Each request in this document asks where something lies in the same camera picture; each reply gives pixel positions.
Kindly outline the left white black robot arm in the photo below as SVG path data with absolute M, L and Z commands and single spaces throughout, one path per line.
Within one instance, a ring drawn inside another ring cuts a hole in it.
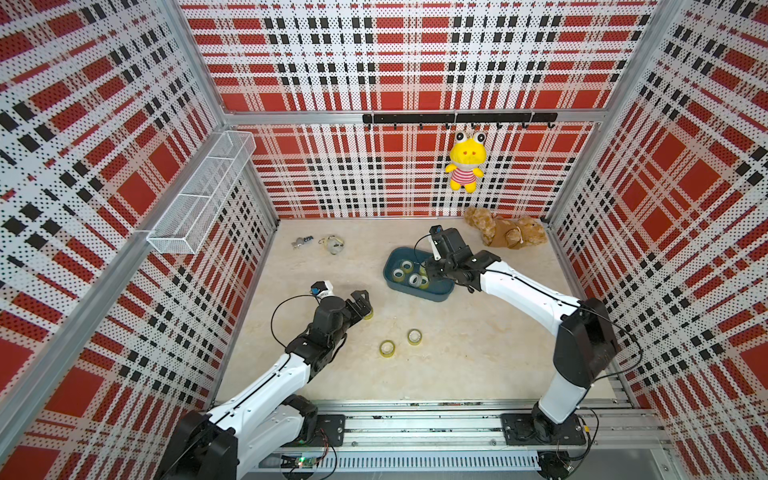
M 176 425 L 156 479 L 242 479 L 278 448 L 310 442 L 317 407 L 298 391 L 333 362 L 348 330 L 373 315 L 369 293 L 349 299 L 328 282 L 312 285 L 312 321 L 258 379 L 221 405 L 186 414 Z

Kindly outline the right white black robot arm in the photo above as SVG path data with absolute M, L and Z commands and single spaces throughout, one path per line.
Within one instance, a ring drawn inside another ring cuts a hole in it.
M 618 342 L 605 305 L 594 298 L 561 294 L 519 273 L 499 256 L 473 253 L 455 228 L 435 225 L 429 231 L 432 257 L 426 272 L 451 280 L 470 292 L 506 301 L 543 326 L 555 339 L 554 377 L 534 404 L 534 435 L 551 440 L 574 418 L 581 401 L 617 354 Z

